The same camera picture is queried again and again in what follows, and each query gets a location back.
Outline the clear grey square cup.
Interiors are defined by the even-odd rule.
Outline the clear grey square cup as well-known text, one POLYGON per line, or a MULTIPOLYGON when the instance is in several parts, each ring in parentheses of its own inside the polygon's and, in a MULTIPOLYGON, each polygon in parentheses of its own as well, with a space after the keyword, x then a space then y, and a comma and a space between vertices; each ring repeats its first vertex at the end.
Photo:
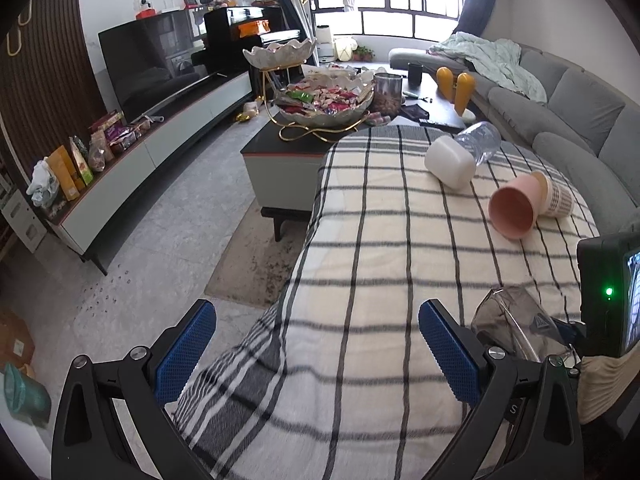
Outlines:
POLYGON ((491 289, 477 307, 471 330, 516 358, 541 363, 548 356, 570 355, 552 317, 520 286, 491 289))

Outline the checkered white cup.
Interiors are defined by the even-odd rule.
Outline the checkered white cup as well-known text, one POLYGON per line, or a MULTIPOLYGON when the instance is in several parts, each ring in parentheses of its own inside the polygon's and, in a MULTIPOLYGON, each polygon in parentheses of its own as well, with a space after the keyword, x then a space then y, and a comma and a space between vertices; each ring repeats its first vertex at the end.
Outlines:
POLYGON ((532 176, 541 189, 539 213, 550 218, 568 217, 574 207, 574 198, 570 189, 540 171, 534 171, 532 176))

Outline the pink plastic cup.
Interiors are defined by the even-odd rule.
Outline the pink plastic cup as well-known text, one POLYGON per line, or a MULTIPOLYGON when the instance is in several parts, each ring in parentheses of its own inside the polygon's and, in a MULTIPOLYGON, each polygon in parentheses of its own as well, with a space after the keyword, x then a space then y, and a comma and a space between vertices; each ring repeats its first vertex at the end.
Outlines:
POLYGON ((488 217, 509 240, 521 240, 533 229, 541 203, 541 186, 532 174, 521 174, 491 195, 488 217))

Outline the white plastic cup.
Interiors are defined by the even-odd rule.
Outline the white plastic cup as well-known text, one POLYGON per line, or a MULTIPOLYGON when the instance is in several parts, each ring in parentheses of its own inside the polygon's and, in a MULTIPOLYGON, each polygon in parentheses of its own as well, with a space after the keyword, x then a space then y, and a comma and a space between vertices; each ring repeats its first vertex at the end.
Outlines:
POLYGON ((427 149, 424 165, 443 185, 460 190, 465 188, 475 174, 472 154, 451 136, 439 136, 427 149))

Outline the grey sectional sofa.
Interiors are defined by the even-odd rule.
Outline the grey sectional sofa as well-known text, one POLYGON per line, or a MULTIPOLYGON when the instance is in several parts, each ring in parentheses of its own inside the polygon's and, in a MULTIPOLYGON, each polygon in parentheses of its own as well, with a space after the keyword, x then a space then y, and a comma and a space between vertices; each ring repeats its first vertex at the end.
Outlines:
POLYGON ((502 136, 528 148, 574 184, 602 234, 639 229, 639 105, 564 58, 525 46, 516 65, 542 85, 539 104, 502 88, 470 61, 431 50, 395 48, 390 66, 419 65, 435 75, 448 67, 475 78, 471 101, 502 136))

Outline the clear plastic bottle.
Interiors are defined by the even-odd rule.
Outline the clear plastic bottle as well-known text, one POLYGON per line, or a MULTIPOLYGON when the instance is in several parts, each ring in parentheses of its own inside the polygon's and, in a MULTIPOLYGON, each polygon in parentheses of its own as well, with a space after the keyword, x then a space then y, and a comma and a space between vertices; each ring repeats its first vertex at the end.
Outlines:
POLYGON ((502 137, 490 122, 477 122, 458 133, 454 140, 472 155, 475 165, 480 166, 499 151, 502 137))

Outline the plaid tablecloth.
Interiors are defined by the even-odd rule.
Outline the plaid tablecloth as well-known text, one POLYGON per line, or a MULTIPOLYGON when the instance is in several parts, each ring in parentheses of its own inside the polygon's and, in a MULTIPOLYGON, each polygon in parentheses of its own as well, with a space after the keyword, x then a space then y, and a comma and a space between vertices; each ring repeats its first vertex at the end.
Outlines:
POLYGON ((521 174, 562 174, 503 145, 460 191, 425 168, 438 131, 346 136, 320 167, 303 249, 278 302, 180 396, 175 423, 215 479, 419 479, 468 411, 418 329, 436 298, 469 323, 497 285, 553 315, 579 310, 578 242, 598 232, 578 198, 511 242, 489 197, 521 174))

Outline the white tv cabinet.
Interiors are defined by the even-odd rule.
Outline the white tv cabinet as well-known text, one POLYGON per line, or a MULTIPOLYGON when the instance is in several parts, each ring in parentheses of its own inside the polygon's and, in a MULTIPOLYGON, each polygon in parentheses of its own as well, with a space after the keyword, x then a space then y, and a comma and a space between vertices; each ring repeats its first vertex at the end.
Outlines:
POLYGON ((252 94, 250 75, 242 73, 173 114, 137 140, 91 183, 58 222, 56 236, 82 259, 96 260, 91 245, 143 183, 160 166, 252 94))

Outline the black remote control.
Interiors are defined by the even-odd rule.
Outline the black remote control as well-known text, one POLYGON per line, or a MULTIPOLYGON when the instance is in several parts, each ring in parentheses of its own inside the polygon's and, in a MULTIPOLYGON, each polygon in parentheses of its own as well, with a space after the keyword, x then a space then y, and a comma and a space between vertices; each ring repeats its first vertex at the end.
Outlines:
POLYGON ((438 122, 431 119, 420 119, 419 124, 422 127, 439 128, 442 130, 461 131, 466 128, 464 122, 438 122))

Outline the light green blanket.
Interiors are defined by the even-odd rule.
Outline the light green blanket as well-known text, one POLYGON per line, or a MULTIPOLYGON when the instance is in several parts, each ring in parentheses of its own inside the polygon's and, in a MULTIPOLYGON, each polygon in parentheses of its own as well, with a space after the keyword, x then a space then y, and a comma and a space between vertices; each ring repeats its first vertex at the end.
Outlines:
POLYGON ((510 39, 490 41, 468 32, 455 32, 430 47, 430 52, 468 62, 480 76, 501 88, 540 104, 548 102, 544 85, 520 64, 522 48, 510 39))

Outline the white plastic bag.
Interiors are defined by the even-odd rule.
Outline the white plastic bag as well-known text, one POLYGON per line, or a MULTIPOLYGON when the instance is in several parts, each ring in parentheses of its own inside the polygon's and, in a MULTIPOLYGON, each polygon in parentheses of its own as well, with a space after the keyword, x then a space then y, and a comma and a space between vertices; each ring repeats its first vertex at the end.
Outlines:
POLYGON ((49 208, 60 190, 60 182, 47 163, 47 159, 41 159, 32 170, 32 180, 26 190, 27 196, 35 207, 49 208))

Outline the black mug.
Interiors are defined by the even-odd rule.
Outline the black mug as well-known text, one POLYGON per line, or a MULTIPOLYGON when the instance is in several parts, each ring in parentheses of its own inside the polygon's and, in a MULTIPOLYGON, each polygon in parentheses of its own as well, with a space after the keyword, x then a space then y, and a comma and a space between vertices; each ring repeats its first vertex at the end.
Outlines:
POLYGON ((423 67, 421 64, 409 63, 408 68, 408 84, 410 87, 420 87, 422 84, 423 67))

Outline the glass snack jar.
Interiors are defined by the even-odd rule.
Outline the glass snack jar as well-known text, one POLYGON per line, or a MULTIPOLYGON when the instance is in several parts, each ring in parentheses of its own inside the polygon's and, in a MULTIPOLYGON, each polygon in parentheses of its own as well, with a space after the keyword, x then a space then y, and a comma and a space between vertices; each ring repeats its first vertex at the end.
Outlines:
POLYGON ((383 116, 396 117, 402 105, 402 77, 377 73, 373 78, 373 99, 370 110, 383 116))

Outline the black television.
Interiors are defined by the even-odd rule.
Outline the black television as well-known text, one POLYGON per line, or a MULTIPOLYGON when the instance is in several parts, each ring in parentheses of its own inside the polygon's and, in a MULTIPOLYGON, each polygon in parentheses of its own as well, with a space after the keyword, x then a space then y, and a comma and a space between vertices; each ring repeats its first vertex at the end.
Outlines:
POLYGON ((205 65, 204 21, 175 10, 99 33, 106 70, 125 118, 132 122, 189 88, 226 80, 205 65))

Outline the black piano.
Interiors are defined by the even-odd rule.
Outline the black piano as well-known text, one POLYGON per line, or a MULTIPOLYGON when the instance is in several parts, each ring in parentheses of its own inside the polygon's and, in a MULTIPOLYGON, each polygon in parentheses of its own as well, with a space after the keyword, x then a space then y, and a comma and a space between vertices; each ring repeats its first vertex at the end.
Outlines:
POLYGON ((203 49, 191 63, 207 75, 232 76, 250 67, 243 51, 299 40, 298 29, 285 24, 280 6, 221 6, 194 14, 194 27, 203 49))

